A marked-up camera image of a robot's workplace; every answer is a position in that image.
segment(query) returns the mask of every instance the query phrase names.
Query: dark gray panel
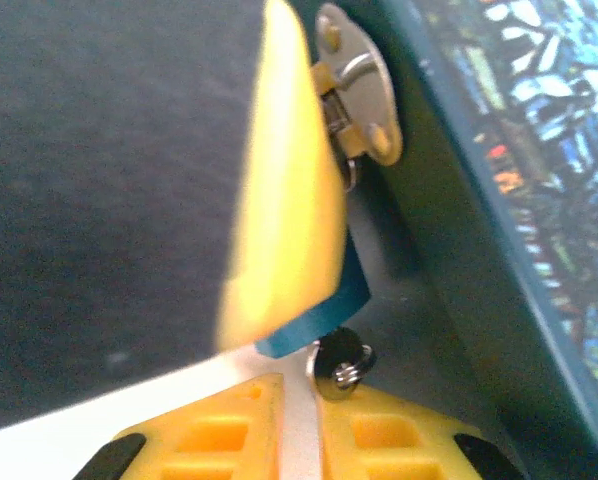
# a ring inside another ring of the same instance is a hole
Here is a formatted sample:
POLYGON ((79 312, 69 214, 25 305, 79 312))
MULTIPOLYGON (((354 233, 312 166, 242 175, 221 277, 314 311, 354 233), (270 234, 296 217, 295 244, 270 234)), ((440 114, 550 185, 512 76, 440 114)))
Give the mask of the dark gray panel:
POLYGON ((0 425, 211 353, 261 11, 0 1, 0 425))

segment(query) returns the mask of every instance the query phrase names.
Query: hinge plate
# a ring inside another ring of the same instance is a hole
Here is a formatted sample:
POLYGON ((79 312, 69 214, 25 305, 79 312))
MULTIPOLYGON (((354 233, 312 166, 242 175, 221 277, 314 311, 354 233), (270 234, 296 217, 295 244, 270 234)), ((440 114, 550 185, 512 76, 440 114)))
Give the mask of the hinge plate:
POLYGON ((392 81, 379 49, 339 7, 317 13, 319 61, 312 67, 331 135, 346 157, 367 153, 381 165, 399 160, 403 139, 392 81))

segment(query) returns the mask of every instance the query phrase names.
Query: white surface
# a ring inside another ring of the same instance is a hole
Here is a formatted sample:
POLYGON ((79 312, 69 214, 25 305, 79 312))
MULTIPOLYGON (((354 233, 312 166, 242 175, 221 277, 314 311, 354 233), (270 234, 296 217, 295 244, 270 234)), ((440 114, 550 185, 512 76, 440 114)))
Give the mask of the white surface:
POLYGON ((281 479, 320 478, 316 406, 304 376, 306 353, 280 360, 253 347, 0 430, 0 479, 70 480, 124 428, 269 372, 284 374, 281 479))

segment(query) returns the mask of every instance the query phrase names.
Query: blue strip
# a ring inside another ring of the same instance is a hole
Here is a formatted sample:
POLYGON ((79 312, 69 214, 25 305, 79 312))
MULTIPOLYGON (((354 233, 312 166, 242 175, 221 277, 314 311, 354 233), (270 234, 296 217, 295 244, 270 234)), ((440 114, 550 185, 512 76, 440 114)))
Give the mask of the blue strip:
POLYGON ((284 357, 333 331, 352 317, 370 299, 370 290, 350 232, 346 235, 341 283, 328 299, 314 306, 265 340, 257 351, 272 358, 284 357))

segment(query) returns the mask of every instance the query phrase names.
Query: bolt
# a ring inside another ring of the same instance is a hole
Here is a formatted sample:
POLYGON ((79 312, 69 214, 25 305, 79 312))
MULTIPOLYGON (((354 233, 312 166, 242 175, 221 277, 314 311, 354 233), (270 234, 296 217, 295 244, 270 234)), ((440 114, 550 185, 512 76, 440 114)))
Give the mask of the bolt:
POLYGON ((330 17, 320 15, 317 18, 317 33, 329 53, 335 53, 341 47, 341 30, 332 23, 330 17))
POLYGON ((385 128, 376 123, 371 123, 368 125, 368 138, 372 148, 380 156, 385 157, 390 153, 390 139, 385 128))

